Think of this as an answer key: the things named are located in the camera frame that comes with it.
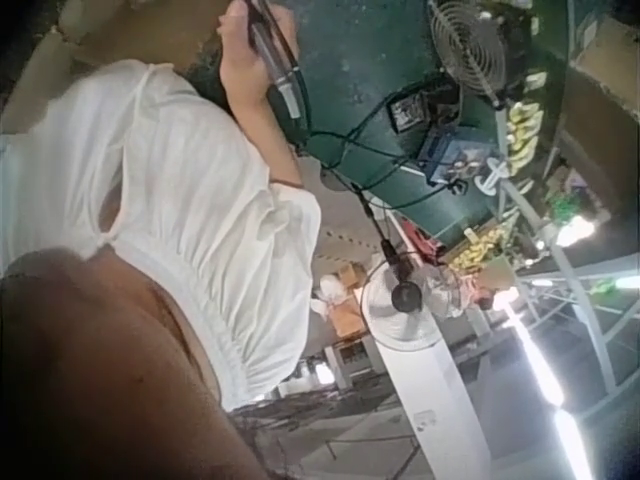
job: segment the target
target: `handheld tool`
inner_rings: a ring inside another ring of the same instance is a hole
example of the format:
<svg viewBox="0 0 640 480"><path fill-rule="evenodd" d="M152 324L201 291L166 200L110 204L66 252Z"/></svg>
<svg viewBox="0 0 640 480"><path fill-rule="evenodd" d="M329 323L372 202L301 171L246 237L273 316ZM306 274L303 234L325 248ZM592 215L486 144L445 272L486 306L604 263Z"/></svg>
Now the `handheld tool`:
<svg viewBox="0 0 640 480"><path fill-rule="evenodd" d="M251 47L264 61L271 81L287 105L289 116L294 120L299 119L301 117L300 104L292 81L297 63L292 58L287 58L285 61L283 54L274 42L272 36L274 30L277 30L275 33L280 42L284 41L284 36L279 31L278 24L271 15L267 2L258 0L259 6L254 5L252 0L245 0L245 2L249 8L249 42Z"/></svg>

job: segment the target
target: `woman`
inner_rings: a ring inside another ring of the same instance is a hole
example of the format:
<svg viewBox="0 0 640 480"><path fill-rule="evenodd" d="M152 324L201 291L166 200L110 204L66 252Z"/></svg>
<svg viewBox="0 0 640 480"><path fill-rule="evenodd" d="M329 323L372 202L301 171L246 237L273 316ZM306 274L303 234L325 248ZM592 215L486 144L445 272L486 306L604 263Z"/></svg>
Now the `woman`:
<svg viewBox="0 0 640 480"><path fill-rule="evenodd" d="M290 12L274 14L295 51ZM4 417L14 447L57 473L263 476L224 410L299 359L320 212L244 2L219 33L237 124L169 67L128 61L9 141Z"/></svg>

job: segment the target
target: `white blouse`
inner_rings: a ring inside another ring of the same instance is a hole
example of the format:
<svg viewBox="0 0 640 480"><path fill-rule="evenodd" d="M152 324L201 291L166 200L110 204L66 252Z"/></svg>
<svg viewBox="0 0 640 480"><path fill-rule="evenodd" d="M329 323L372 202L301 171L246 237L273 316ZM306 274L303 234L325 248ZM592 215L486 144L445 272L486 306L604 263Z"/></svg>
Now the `white blouse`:
<svg viewBox="0 0 640 480"><path fill-rule="evenodd" d="M235 122L170 66L102 68L4 143L2 271L32 251L89 258L110 244L181 308L225 409L293 371L307 337L318 204L270 184ZM99 212L119 181L120 213L102 233Z"/></svg>

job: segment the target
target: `electric fan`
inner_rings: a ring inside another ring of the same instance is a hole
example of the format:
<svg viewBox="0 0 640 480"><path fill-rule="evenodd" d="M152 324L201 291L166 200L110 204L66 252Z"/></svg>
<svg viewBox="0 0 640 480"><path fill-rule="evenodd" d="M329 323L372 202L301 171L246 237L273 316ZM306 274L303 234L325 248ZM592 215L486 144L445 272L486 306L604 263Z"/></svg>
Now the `electric fan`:
<svg viewBox="0 0 640 480"><path fill-rule="evenodd" d="M397 261L414 264L419 254L397 254ZM432 347L442 334L436 319L462 313L458 276L446 266L426 264L402 278L385 261L369 276L360 309L373 337L392 350L411 352Z"/></svg>
<svg viewBox="0 0 640 480"><path fill-rule="evenodd" d="M496 2L428 0L433 42L444 69L496 109L524 92L531 15Z"/></svg>

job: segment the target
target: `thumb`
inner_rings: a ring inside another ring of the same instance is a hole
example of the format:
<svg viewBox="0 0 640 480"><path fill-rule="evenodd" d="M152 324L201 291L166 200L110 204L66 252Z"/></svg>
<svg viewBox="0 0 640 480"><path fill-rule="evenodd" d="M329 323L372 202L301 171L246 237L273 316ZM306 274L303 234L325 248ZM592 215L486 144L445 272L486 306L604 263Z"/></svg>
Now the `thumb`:
<svg viewBox="0 0 640 480"><path fill-rule="evenodd" d="M244 0L233 0L227 12L220 18L218 33L222 48L231 58L251 55L249 46L249 12Z"/></svg>

